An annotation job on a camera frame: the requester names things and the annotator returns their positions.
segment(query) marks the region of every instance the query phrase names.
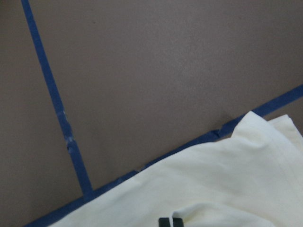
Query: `white cloth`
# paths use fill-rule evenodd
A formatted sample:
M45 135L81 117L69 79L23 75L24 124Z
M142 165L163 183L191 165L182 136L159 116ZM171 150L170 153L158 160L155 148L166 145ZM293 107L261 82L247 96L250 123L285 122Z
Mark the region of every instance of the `white cloth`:
M302 227L303 138L288 116L249 112L232 136L140 172L53 227Z

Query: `tape strip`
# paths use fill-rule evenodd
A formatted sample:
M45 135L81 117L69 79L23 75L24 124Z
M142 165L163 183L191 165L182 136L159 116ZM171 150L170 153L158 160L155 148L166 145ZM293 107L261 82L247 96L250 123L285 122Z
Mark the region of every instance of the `tape strip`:
M64 135L64 139L66 141L66 146L68 149L68 152L71 156L82 192L85 200L90 200L91 199L91 194L93 192L91 183L89 181L89 176L86 172L84 163L82 161L82 157L78 148L78 145L73 137L72 131L71 131L71 126L67 121L66 114L64 111L63 103L60 98L59 91L57 89L55 80L53 78L53 74L51 71L51 68L49 66L49 63L47 61L47 57L42 45L42 41L34 20L34 16L32 13L32 10L30 8L28 0L21 0L23 10L27 19L28 27L30 30L30 33L33 38L33 42L35 45L36 53L41 65L41 69L47 84L47 88L49 91L49 94L51 96L52 102L54 109L57 114L57 118L61 127L61 130Z
M115 180L109 184L106 184L105 186L103 186L95 191L92 190L91 184L89 181L89 177L87 175L85 166L83 164L79 148L77 146L76 141L73 139L71 126L69 125L69 123L66 119L64 107L63 107L57 86L55 84L50 66L48 64L46 54L45 54L43 46L42 46L40 35L38 33L30 5L28 3L28 0L21 0L21 1L22 1L24 13L27 18L27 23L28 23L28 26L29 26L29 29L30 29L30 32L31 32L31 35L32 35L32 38L34 41L36 52L37 52L37 55L38 55L38 58L40 61L40 65L41 65L41 68L42 68L42 71L43 71L43 74L44 74L44 77L45 77L45 80L47 83L47 87L49 89L49 93L50 93L61 129L62 129L62 132L64 134L64 138L67 142L68 151L71 155L71 158L72 158L72 161L74 164L74 168L76 170L78 180L79 180L79 183L81 185L83 195L84 195L83 197L65 205L64 207L61 207L45 216L33 221L30 224L25 225L25 227L43 227L43 226L48 226L48 225L60 220L61 218L63 218L70 212L76 210L77 208L81 207L88 201L102 195L103 193L116 187L117 185L124 182L125 180L133 177L138 172L131 171L131 172L127 173L126 175L118 178L117 180ZM253 112L255 112L256 114L258 114L260 116L265 116L301 97L303 97L303 85L300 85L300 86L292 89L291 91L253 109ZM158 162L170 155L173 155L185 148L188 148L190 146L193 146L193 145L196 145L199 143L216 141L216 140L228 135L229 133L231 133L233 131L234 127L239 123L239 121L242 119L243 116L244 115L241 115L241 116L233 119L232 121L227 122L226 124L224 124L222 126L221 129L210 131L210 132L182 145L181 147L149 162L144 168L142 168L142 170L148 168L149 166L155 164L156 162Z

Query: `blue painter's tape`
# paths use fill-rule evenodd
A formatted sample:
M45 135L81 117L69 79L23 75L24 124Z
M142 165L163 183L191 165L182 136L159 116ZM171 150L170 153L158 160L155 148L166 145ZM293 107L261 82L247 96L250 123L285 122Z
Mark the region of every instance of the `blue painter's tape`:
M79 151L79 148L77 146L76 141L73 138L73 134L71 131L71 126L67 121L66 118L66 114L64 111L64 107L63 107L63 103L62 100L60 98L60 94L59 91L57 89L56 86L56 82L53 78L53 74L51 71L51 68L49 66L43 45L42 45L42 41L34 20L34 16L32 13L32 10L30 8L29 2L28 0L21 0L22 2L22 6L23 6L23 10L27 19L27 23L28 23L28 27L30 30L30 33L32 35L33 38L33 42L35 45L35 49L36 49L36 53L41 65L41 69L47 84L47 88L49 91L49 94L51 96L52 102L53 102L53 106L55 109L55 112L57 114L57 118L61 127L61 130L63 132L64 135L64 139L66 141L67 144L67 148L68 148L68 152L71 156L82 192L83 192L83 196L84 199L86 199L87 201L91 200L92 198L92 194L93 194L93 190L91 187L91 183L89 181L89 176L86 172L84 163L82 161L82 157Z

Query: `white fabric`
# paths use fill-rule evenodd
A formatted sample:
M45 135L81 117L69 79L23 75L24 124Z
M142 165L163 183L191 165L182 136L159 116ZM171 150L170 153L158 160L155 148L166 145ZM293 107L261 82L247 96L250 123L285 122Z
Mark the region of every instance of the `white fabric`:
M303 138L288 116L249 112L232 136L172 155L53 227L302 227Z

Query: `concrete floor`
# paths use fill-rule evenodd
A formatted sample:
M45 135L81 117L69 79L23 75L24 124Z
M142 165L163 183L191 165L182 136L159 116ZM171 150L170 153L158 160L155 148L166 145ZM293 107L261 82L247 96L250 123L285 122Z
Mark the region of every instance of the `concrete floor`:
M303 84L302 1L31 0L93 188ZM0 226L81 196L21 2L0 1ZM289 114L303 133L303 99Z

